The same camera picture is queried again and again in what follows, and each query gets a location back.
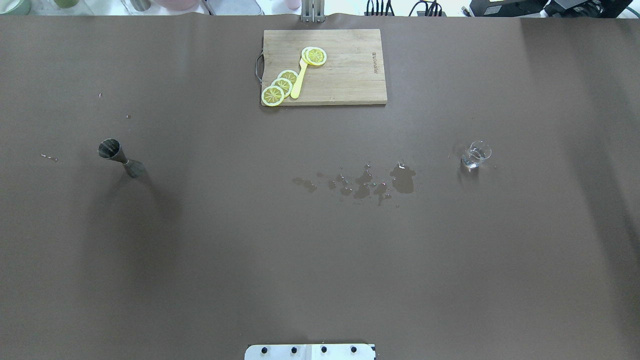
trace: lemon slice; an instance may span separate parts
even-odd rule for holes
[[[326,63],[326,52],[319,47],[311,47],[304,53],[303,60],[309,65],[320,66]]]
[[[313,49],[313,48],[314,48],[313,46],[307,46],[306,48],[302,49],[302,51],[300,52],[300,55],[302,56],[302,60],[307,58],[307,54],[306,54],[307,50]]]
[[[289,96],[289,94],[291,94],[291,89],[293,89],[293,84],[291,83],[291,81],[285,78],[277,78],[273,80],[271,84],[280,87],[284,92],[284,97]]]
[[[282,101],[284,101],[284,91],[279,86],[267,86],[262,91],[262,102],[266,106],[278,106]]]
[[[292,84],[295,84],[298,79],[298,73],[293,70],[284,70],[278,74],[278,78],[285,78],[291,81]]]

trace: metal jigger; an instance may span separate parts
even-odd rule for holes
[[[100,155],[101,158],[122,163],[122,166],[124,166],[124,170],[131,177],[138,177],[145,172],[145,166],[142,165],[141,162],[127,159],[127,156],[125,156],[124,152],[122,151],[118,140],[104,140],[100,144],[100,146],[98,146],[98,155]]]

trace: metal handle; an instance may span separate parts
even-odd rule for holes
[[[260,54],[255,59],[255,77],[260,81],[260,85],[262,85],[262,75],[258,75],[258,63],[260,62],[260,58],[262,58],[262,75],[264,75],[264,49],[260,50]]]

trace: clear glass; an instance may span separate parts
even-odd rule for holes
[[[478,140],[471,143],[462,155],[462,163],[469,169],[477,168],[491,156],[491,147],[484,141]]]
[[[120,0],[129,15],[142,15],[151,7],[151,0]]]

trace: white background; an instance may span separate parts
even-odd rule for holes
[[[85,9],[90,9],[94,15],[129,15],[127,9],[122,5],[120,0],[83,0],[86,3],[86,7],[81,9],[68,9],[68,10],[56,10],[50,3],[52,0],[31,0],[33,4],[32,13],[35,15],[86,15]],[[255,0],[265,15],[274,15],[281,13],[295,13],[300,14],[300,9],[290,10],[284,4],[284,0]],[[466,6],[469,9],[470,0],[441,0],[438,3],[442,5],[444,12],[447,16],[463,16],[460,8]],[[396,16],[407,16],[412,6],[416,3],[415,0],[392,0],[392,6]],[[366,0],[325,0],[324,12],[326,15],[333,13],[347,13],[351,15],[363,15],[366,9]],[[635,0],[631,7],[640,12],[640,1]],[[424,5],[419,5],[416,10],[423,11]],[[202,3],[198,3],[196,6],[188,9],[184,12],[173,12],[164,9],[157,4],[152,4],[151,8],[143,13],[135,13],[134,15],[178,15],[186,12],[199,12],[208,13]],[[621,18],[636,18],[636,16],[629,11],[625,10],[620,14]]]

